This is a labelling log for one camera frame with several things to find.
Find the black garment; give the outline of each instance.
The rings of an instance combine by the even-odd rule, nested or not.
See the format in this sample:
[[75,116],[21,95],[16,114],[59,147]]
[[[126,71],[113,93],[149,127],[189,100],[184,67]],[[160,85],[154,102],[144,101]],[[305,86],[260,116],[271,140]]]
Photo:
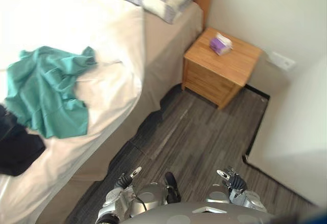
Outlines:
[[41,138],[26,133],[17,118],[0,105],[0,174],[22,174],[44,150]]

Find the gray wood-grain floor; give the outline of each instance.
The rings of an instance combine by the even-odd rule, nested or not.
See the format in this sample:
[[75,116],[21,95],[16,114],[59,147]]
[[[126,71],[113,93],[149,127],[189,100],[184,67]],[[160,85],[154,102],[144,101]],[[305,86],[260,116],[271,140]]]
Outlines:
[[242,161],[267,99],[243,89],[224,109],[180,86],[162,100],[138,133],[111,162],[108,175],[94,183],[78,202],[66,223],[94,223],[108,191],[123,172],[142,166],[134,179],[136,190],[163,181],[174,173],[182,201],[202,201],[213,183],[221,183],[217,169],[233,166],[259,194],[269,213],[281,215],[307,209],[310,203]]

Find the white bed sheet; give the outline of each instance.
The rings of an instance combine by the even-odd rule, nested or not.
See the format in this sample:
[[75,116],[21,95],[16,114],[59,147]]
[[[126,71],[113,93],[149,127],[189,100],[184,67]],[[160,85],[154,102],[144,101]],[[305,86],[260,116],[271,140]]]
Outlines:
[[[73,53],[86,46],[98,65],[80,76],[76,95],[88,107],[88,133],[43,141],[44,153],[21,175],[0,175],[0,223],[35,223],[75,171],[136,105],[143,85],[143,10],[123,0],[6,0],[1,4],[0,69],[20,50],[47,45]],[[2,71],[1,97],[6,75]]]

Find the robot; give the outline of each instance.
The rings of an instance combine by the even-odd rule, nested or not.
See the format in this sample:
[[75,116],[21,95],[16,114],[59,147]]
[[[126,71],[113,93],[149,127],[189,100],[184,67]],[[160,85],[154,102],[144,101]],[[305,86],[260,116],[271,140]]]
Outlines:
[[150,183],[137,194],[132,185],[140,173],[122,174],[106,196],[96,224],[190,224],[190,223],[270,223],[260,197],[247,189],[245,181],[228,167],[217,170],[223,185],[213,184],[204,202],[181,203],[177,182],[171,172],[165,183]]

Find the tissue box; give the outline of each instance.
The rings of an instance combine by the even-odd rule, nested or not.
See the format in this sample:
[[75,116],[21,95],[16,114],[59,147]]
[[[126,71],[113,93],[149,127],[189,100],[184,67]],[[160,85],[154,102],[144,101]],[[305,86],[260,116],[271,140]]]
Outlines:
[[210,48],[218,55],[223,55],[232,49],[232,43],[231,40],[218,33],[215,38],[211,39]]

